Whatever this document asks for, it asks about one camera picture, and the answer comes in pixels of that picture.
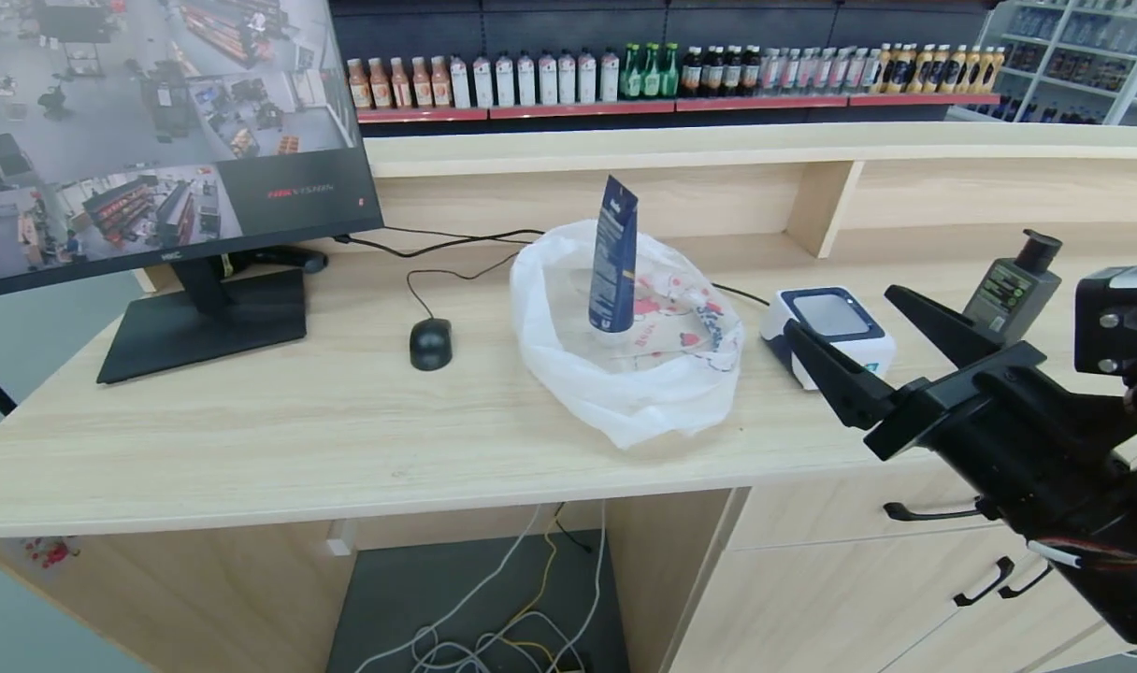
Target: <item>blue tube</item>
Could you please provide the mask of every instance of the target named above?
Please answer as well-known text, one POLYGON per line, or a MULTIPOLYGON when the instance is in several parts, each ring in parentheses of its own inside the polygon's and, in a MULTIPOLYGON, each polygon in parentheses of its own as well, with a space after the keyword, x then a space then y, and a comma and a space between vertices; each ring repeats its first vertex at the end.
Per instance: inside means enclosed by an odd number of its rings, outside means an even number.
POLYGON ((597 216, 594 277, 589 285, 589 323, 619 333, 634 323, 636 233, 640 200, 611 175, 597 216))

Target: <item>black handle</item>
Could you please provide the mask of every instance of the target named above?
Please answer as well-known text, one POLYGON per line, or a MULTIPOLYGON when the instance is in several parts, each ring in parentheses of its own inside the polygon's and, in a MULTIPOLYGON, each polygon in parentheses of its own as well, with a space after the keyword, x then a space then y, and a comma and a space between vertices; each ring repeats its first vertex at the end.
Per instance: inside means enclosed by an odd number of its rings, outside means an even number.
POLYGON ((1020 589, 1010 589, 1009 585, 1005 585, 1005 587, 1001 587, 1001 591, 997 591, 997 592, 1001 593, 1001 597, 1003 597, 1003 599, 1014 599, 1015 597, 1020 597, 1020 596, 1022 596, 1022 593, 1026 593, 1027 591, 1030 591, 1030 589, 1034 589, 1035 584, 1038 584, 1039 582, 1041 582, 1043 578, 1046 578, 1047 575, 1049 575, 1051 572, 1054 571, 1054 570, 1055 570, 1055 567, 1053 567, 1051 565, 1051 563, 1047 563, 1046 564, 1046 571, 1039 572, 1038 578, 1035 578, 1034 580, 1030 580, 1029 584, 1026 584, 1024 587, 1022 587, 1020 589))
POLYGON ((1007 580, 1013 574, 1013 562, 1012 559, 1009 558, 1007 555, 1004 555, 1003 557, 997 559, 997 567, 999 567, 1001 570, 1001 576, 997 578, 995 582, 985 587, 984 591, 977 593, 976 597, 971 597, 971 599, 969 597, 963 596, 963 593, 955 593, 955 597, 953 599, 955 601, 955 605, 961 607, 976 605, 976 601, 979 601, 984 597, 988 596, 989 591, 1003 584, 1004 581, 1007 580))
POLYGON ((965 512, 948 512, 945 514, 916 514, 910 512, 901 502, 885 502, 885 514, 893 521, 939 521, 941 518, 966 518, 969 516, 980 516, 978 508, 970 508, 965 512))

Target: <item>hikvision logo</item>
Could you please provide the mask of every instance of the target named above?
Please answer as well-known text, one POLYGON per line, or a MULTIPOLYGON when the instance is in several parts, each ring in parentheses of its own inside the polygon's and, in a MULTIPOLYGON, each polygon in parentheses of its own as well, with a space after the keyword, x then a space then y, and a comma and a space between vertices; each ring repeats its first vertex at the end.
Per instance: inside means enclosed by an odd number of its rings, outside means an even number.
POLYGON ((310 186, 291 186, 290 189, 271 189, 271 199, 287 199, 287 197, 302 197, 307 194, 322 194, 322 192, 334 192, 334 184, 310 184, 310 186))

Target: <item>white plastic bag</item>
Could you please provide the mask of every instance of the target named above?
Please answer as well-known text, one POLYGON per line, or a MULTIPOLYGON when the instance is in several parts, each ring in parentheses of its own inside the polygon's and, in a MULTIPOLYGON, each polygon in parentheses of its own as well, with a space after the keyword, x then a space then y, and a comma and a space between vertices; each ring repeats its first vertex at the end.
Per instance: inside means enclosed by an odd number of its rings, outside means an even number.
POLYGON ((639 234, 636 323, 603 335, 587 317, 597 221, 559 226, 509 272, 523 362, 574 416, 625 449, 727 418, 744 324, 683 255, 639 234))

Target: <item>security camera footage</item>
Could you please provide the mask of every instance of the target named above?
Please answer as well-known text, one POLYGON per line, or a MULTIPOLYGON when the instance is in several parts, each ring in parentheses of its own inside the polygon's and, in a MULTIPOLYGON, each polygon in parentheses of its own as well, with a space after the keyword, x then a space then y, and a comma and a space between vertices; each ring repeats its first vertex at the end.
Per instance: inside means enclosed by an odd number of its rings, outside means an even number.
POLYGON ((373 208, 324 0, 0 0, 0 277, 373 208))

